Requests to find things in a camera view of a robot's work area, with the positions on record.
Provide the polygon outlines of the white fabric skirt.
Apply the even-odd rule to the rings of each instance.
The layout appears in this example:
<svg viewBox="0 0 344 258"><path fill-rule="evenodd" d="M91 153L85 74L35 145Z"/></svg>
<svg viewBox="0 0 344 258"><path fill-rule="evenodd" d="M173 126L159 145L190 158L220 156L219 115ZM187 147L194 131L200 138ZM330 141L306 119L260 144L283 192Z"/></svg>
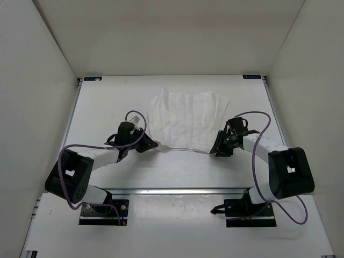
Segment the white fabric skirt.
<svg viewBox="0 0 344 258"><path fill-rule="evenodd" d="M161 151L208 154L224 120L229 100L212 91L198 94L161 89L147 112L148 134Z"/></svg>

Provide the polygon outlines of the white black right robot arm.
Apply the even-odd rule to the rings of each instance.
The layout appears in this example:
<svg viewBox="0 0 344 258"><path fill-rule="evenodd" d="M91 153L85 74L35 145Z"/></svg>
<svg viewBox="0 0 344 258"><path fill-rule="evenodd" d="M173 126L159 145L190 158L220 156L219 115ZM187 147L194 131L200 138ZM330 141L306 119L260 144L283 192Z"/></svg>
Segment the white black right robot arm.
<svg viewBox="0 0 344 258"><path fill-rule="evenodd" d="M248 189L249 197L241 201L241 210L254 215L260 204L312 193L315 183L305 154L300 147L289 148L262 137L257 130L223 131L217 134L210 154L230 157L241 148L268 164L268 180Z"/></svg>

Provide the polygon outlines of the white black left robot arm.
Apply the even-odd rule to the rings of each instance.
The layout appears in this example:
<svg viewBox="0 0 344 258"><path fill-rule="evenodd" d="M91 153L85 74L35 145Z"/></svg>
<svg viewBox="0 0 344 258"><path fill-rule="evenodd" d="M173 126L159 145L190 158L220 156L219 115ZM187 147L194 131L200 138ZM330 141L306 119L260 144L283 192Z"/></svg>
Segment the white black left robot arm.
<svg viewBox="0 0 344 258"><path fill-rule="evenodd" d="M48 175L45 190L65 199L73 210L81 205L91 205L99 213L106 214L115 208L110 192L89 184L91 172L120 162L133 149L143 153L156 147L158 143L146 134L145 129L132 122L122 122L104 146L65 146Z"/></svg>

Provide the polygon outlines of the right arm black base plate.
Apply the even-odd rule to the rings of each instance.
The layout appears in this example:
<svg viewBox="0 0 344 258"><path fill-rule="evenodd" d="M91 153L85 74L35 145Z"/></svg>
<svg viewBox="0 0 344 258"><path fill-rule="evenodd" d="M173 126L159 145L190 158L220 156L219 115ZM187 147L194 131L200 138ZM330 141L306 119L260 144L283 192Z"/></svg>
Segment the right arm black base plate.
<svg viewBox="0 0 344 258"><path fill-rule="evenodd" d="M227 228L276 227L273 207L269 203L253 204L247 194L240 199L224 199L212 214L224 214Z"/></svg>

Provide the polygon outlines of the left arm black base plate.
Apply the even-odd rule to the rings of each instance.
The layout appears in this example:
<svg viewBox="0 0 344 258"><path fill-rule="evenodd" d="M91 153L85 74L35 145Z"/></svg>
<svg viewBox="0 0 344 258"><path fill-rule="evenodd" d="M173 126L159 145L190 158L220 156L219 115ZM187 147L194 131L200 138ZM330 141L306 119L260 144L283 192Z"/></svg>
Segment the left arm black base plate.
<svg viewBox="0 0 344 258"><path fill-rule="evenodd" d="M79 225L88 226L126 226L128 224L128 212L130 207L129 195L112 195L111 207L82 207L79 216Z"/></svg>

